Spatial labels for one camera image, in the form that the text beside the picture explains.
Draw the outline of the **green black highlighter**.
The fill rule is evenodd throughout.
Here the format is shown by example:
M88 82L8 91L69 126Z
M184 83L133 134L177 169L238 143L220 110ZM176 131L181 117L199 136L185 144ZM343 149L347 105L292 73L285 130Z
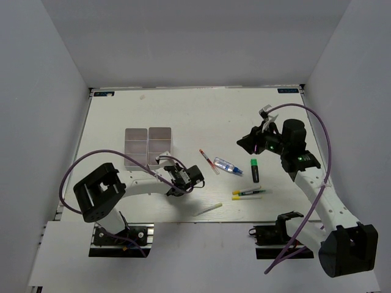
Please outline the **green black highlighter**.
M257 159L253 158L250 160L252 179L254 183L260 182L259 169Z

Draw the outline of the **clear blue spray bottle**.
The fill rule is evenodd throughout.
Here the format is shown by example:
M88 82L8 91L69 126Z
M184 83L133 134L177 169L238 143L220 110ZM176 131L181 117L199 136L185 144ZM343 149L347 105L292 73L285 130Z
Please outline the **clear blue spray bottle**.
M243 174L243 171L240 170L238 167L234 166L232 163L229 163L226 160L223 160L219 157L214 158L213 164L219 169L224 170L228 173L232 173L239 176Z

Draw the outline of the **red pen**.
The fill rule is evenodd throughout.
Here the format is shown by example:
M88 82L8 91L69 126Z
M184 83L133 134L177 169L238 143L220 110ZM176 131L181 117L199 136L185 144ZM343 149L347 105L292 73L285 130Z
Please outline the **red pen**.
M215 165L211 162L211 160L209 159L209 157L205 154L205 152L200 149L199 150L200 154L203 156L203 158L207 161L207 163L210 165L210 167L212 168L212 170L214 171L214 173L216 175L219 175L219 171L218 169L215 167Z

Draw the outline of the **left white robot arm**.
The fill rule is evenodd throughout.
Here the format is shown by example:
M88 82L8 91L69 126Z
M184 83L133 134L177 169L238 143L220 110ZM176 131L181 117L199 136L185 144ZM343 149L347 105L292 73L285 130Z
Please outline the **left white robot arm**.
M97 223L108 232L115 243L124 243L129 236L115 206L123 197L162 194L180 197L205 181L198 166L166 165L152 172L117 170L112 163L104 163L73 187L83 220Z

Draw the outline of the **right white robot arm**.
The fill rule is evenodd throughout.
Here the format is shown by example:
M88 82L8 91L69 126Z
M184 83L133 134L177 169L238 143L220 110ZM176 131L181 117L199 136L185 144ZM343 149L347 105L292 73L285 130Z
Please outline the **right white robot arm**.
M273 122L254 126L237 141L249 154L267 150L279 155L282 168L311 202L323 225L304 221L298 212L278 216L276 237L288 244L293 239L305 245L318 259L325 273L340 277L373 270L378 246L378 232L364 225L342 203L326 177L317 158L306 149L307 131L302 121L288 119L282 131Z

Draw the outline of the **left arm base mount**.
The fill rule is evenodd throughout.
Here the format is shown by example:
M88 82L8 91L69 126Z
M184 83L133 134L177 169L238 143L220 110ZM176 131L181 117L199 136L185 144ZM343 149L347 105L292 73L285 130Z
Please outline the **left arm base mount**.
M115 236L99 225L93 228L89 257L146 258L152 249L154 224L129 224Z

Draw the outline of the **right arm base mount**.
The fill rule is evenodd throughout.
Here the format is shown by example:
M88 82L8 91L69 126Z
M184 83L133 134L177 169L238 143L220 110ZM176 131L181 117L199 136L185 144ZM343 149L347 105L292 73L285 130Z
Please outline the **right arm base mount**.
M282 251L284 246L290 240L286 232L286 221L303 218L304 216L299 212L288 212L277 216L277 220L270 225L256 225L249 230L249 236L255 238L255 253L258 260L272 260L275 259ZM298 241L295 240L290 245L283 256L288 256L290 253L294 255L292 259L313 259L313 252Z

